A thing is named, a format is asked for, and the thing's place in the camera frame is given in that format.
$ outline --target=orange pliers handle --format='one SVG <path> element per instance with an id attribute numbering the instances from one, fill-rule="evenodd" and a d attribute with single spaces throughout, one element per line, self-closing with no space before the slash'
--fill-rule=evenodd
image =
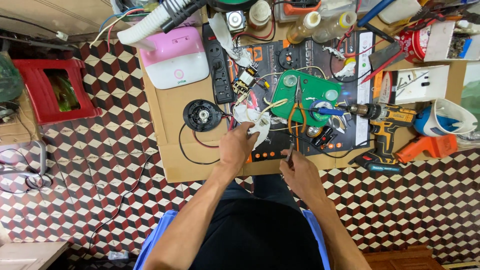
<path id="1" fill-rule="evenodd" d="M 290 133 L 293 133 L 292 116 L 295 113 L 295 110 L 297 109 L 297 107 L 303 108 L 302 103 L 296 103 L 295 102 L 295 104 L 293 104 L 292 110 L 290 111 L 290 115 L 288 116 L 288 132 L 290 132 Z M 302 118 L 303 118 L 303 124 L 301 126 L 301 131 L 300 132 L 304 133 L 305 130 L 307 129 L 307 115 L 305 114 L 305 110 L 300 110 L 300 112 L 301 112 L 301 115 L 302 115 Z"/>

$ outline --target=blue screwdriver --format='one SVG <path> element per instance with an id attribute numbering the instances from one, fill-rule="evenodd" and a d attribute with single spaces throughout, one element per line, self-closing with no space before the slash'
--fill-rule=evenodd
<path id="1" fill-rule="evenodd" d="M 342 110 L 335 110 L 335 109 L 327 109 L 327 108 L 314 108 L 314 109 L 309 109 L 309 108 L 299 108 L 301 110 L 311 110 L 320 114 L 329 114 L 329 115 L 337 115 L 337 116 L 342 116 L 345 112 Z"/>

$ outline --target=hand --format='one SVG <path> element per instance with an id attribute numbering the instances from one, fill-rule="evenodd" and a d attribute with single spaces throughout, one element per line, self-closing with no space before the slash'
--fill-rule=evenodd
<path id="1" fill-rule="evenodd" d="M 282 150 L 281 154 L 286 156 L 288 149 Z M 310 208 L 314 204 L 327 201 L 328 198 L 315 164 L 297 151 L 292 152 L 291 158 L 293 167 L 289 168 L 287 162 L 281 160 L 280 170 L 293 192 Z"/>
<path id="2" fill-rule="evenodd" d="M 231 173 L 238 173 L 252 152 L 260 135 L 260 132 L 247 135 L 248 129 L 254 126 L 252 122 L 243 122 L 220 139 L 220 165 Z"/>

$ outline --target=person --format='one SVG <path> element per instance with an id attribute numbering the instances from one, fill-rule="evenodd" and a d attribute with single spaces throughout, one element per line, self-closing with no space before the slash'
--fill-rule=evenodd
<path id="1" fill-rule="evenodd" d="M 164 231 L 144 270 L 324 269 L 287 184 L 318 220 L 333 269 L 371 269 L 327 198 L 318 169 L 301 153 L 293 151 L 292 168 L 280 161 L 285 181 L 280 174 L 254 176 L 253 195 L 232 181 L 258 138 L 247 135 L 253 126 L 244 122 L 221 138 L 220 162 Z"/>

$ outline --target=checkered tile floor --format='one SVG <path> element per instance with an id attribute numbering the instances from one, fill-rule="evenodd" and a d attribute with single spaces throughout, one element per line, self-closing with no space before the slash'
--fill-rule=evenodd
<path id="1" fill-rule="evenodd" d="M 84 60 L 84 87 L 101 116 L 43 125 L 53 184 L 40 191 L 0 192 L 0 222 L 15 242 L 69 241 L 70 259 L 102 258 L 110 251 L 138 253 L 162 214 L 179 210 L 201 182 L 168 184 L 156 147 L 135 48 L 105 41 L 81 44 L 74 57 Z M 34 144 L 14 148 L 39 167 Z M 427 244 L 440 263 L 480 260 L 480 151 L 456 153 L 442 160 L 409 164 L 405 175 L 386 177 L 362 168 L 320 171 L 327 195 L 363 252 L 396 250 Z M 142 167 L 147 158 L 147 170 Z M 15 151 L 1 160 L 25 168 Z M 139 188 L 125 196 L 120 214 L 99 231 L 88 252 L 93 230 L 116 213 L 125 190 L 140 177 Z M 251 177 L 236 181 L 253 191 Z M 24 179 L 2 178 L 3 189 L 26 189 Z M 299 205 L 306 205 L 296 197 Z"/>

